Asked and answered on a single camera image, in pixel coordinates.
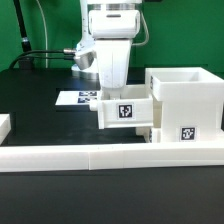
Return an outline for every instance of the white box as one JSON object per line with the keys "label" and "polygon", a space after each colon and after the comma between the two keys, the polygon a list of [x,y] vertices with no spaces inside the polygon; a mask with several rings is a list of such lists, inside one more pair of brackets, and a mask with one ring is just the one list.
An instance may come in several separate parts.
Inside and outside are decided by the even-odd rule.
{"label": "white box", "polygon": [[148,68],[146,86],[160,142],[220,139],[224,80],[202,68]]}
{"label": "white box", "polygon": [[203,68],[147,68],[158,101],[224,101],[224,80]]}
{"label": "white box", "polygon": [[153,99],[145,85],[126,86],[121,98],[90,102],[90,108],[97,107],[100,129],[153,126]]}

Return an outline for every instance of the table surface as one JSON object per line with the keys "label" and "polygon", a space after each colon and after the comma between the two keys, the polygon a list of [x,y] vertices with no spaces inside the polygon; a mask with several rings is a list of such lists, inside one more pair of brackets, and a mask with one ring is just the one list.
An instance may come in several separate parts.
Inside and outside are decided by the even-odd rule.
{"label": "table surface", "polygon": [[[143,83],[135,74],[128,82]],[[55,106],[59,91],[89,89],[99,84],[68,69],[1,72],[4,145],[143,142],[134,129],[98,130],[88,106]],[[1,224],[223,224],[223,210],[222,166],[0,174]]]}

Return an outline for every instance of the white edge strip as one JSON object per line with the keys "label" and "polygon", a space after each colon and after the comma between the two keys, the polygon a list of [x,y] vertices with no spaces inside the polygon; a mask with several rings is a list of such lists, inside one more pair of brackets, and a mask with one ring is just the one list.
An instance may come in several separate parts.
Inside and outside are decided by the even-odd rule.
{"label": "white edge strip", "polygon": [[0,172],[224,165],[224,142],[0,147]]}

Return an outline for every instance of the green background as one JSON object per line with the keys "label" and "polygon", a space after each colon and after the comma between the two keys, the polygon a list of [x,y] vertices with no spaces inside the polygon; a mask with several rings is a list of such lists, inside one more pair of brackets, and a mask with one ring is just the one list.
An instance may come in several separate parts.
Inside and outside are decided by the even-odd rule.
{"label": "green background", "polygon": [[[33,49],[45,48],[44,28],[35,0],[20,0]],[[49,49],[73,47],[81,39],[79,0],[40,0],[46,16]],[[224,1],[163,0],[144,3],[142,10],[150,42],[132,49],[131,67],[203,67],[224,77]],[[16,13],[11,0],[1,0],[0,71],[22,53]],[[144,39],[143,32],[137,42]],[[44,67],[44,61],[36,61]],[[50,67],[68,67],[70,61],[51,61]]]}

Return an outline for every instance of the cable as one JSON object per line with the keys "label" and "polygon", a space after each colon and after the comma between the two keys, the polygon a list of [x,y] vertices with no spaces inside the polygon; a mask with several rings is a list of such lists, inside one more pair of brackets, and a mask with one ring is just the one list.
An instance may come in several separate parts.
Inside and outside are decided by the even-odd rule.
{"label": "cable", "polygon": [[9,69],[13,69],[14,66],[16,65],[16,63],[19,61],[19,60],[22,60],[22,59],[35,59],[35,58],[38,58],[38,59],[63,59],[63,60],[74,60],[73,59],[73,56],[64,56],[64,57],[41,57],[41,56],[21,56],[21,57],[17,57],[15,60],[12,61],[12,63],[10,64],[9,66]]}
{"label": "cable", "polygon": [[[39,0],[36,0],[36,2],[37,2],[37,5],[39,6],[40,13],[41,13],[41,16],[42,16],[42,20],[43,20],[43,23],[44,23],[45,49],[46,49],[46,51],[47,51],[47,50],[48,50],[48,33],[47,33],[46,19],[45,19],[45,15],[44,15],[43,8],[42,8],[42,6],[41,6]],[[48,66],[49,66],[48,53],[46,53],[46,68],[48,68]]]}
{"label": "cable", "polygon": [[20,54],[17,58],[26,56],[29,54],[46,54],[46,53],[55,53],[55,54],[64,54],[64,50],[34,50],[34,51],[27,51]]}
{"label": "cable", "polygon": [[145,17],[142,12],[141,12],[141,20],[142,20],[142,24],[143,24],[143,27],[145,30],[145,40],[142,43],[134,43],[134,44],[132,44],[132,46],[142,47],[149,42],[149,30],[148,30],[148,27],[147,27],[147,24],[145,21]]}

